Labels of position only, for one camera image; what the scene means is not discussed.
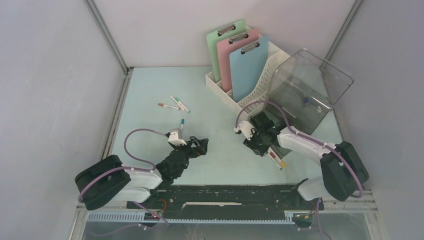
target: glass panel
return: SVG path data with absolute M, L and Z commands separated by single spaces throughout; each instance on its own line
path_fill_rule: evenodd
M 361 213 L 322 213 L 322 228 L 333 240 L 369 240 L 364 215 Z M 171 223 L 166 230 L 143 230 L 128 227 L 108 236 L 96 237 L 128 226 L 127 222 L 93 222 L 86 224 L 83 240 L 320 240 L 318 230 L 301 230 L 289 224 L 198 224 Z M 317 227 L 316 218 L 313 227 Z

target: white cable tray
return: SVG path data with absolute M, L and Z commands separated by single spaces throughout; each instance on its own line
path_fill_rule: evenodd
M 93 211 L 88 216 L 87 222 L 114 222 L 114 223 L 155 223 L 155 220 L 144 220 L 145 212 L 142 211 Z M 166 219 L 173 224 L 294 224 L 293 213 L 286 213 L 285 220 L 202 220 L 202 219 Z

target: marker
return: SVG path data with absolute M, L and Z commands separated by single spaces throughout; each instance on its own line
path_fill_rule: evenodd
M 176 110 L 181 110 L 180 107 L 177 106 L 171 106 L 171 105 L 167 105 L 167 104 L 163 104 L 163 103 L 158 103 L 157 105 L 164 107 L 164 108 L 170 108 L 170 109 L 176 109 Z
M 184 106 L 184 104 L 178 99 L 178 97 L 174 98 L 172 95 L 169 95 L 169 97 L 182 109 L 186 110 L 187 112 L 190 112 L 190 110 Z
M 182 107 L 184 110 L 190 113 L 190 110 L 186 106 L 184 106 L 184 104 L 178 99 L 178 97 L 176 97 L 175 100 L 177 101 L 178 106 Z
M 179 126 L 179 129 L 180 129 L 181 131 L 183 131 L 183 128 L 184 128 L 184 118 L 183 118 L 183 119 L 181 119 L 181 125 Z

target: clear plastic box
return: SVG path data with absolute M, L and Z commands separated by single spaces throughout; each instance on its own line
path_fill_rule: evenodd
M 301 49 L 274 71 L 267 98 L 282 107 L 290 125 L 310 135 L 353 82 L 349 73 Z M 282 120 L 274 107 L 265 109 Z

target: white file organizer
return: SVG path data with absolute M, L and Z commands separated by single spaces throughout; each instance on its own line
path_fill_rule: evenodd
M 222 82 L 214 82 L 215 76 L 213 71 L 206 75 L 206 86 L 212 90 L 212 92 L 217 95 L 218 98 L 221 99 L 236 115 L 238 115 L 242 108 L 247 104 L 257 100 L 267 99 L 268 88 L 270 87 L 273 73 L 277 67 L 288 58 L 290 58 L 289 54 L 270 42 L 268 47 L 268 60 L 266 61 L 259 80 L 257 81 L 256 87 L 248 96 L 239 102 L 235 102 L 233 100 L 233 90 L 224 92 Z M 240 115 L 240 121 L 249 120 L 252 116 L 261 112 L 264 109 L 264 106 L 265 105 L 263 103 L 257 103 L 248 107 L 246 111 Z

